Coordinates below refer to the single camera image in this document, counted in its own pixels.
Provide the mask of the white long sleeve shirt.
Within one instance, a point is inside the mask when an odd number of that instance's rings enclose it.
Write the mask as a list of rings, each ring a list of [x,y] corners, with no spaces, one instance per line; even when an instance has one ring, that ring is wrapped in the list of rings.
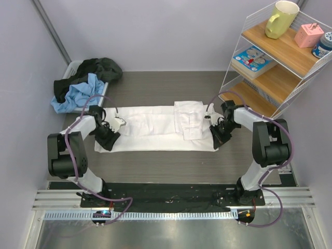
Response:
[[[119,114],[126,124],[112,152],[209,151],[215,152],[206,110],[201,101],[175,101],[171,106],[106,108],[106,121]]]

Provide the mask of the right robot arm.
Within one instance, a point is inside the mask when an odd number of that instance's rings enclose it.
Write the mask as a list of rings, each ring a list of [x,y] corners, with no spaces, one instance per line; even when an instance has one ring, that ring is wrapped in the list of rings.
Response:
[[[221,108],[222,114],[207,110],[204,116],[211,124],[215,150],[232,138],[231,133],[236,128],[245,127],[252,132],[253,162],[225,199],[229,204],[251,205],[260,197],[260,186],[270,172],[291,157],[287,122],[266,118],[245,105],[236,105],[234,101],[225,101]]]

